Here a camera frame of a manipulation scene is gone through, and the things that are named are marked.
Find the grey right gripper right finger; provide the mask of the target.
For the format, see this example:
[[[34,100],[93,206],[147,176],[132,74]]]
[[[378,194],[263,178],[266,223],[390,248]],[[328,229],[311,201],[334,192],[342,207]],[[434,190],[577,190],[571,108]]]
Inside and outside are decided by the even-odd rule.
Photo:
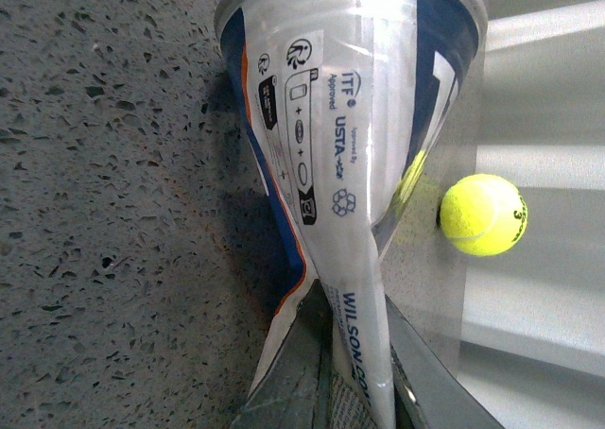
[[[387,300],[398,428],[500,428]]]

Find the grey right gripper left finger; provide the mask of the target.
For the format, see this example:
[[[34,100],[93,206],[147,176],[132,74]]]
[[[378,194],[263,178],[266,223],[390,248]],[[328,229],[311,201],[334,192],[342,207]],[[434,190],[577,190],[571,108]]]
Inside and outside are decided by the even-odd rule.
[[[333,318],[319,283],[299,305],[267,374],[234,417],[232,428],[328,428]]]

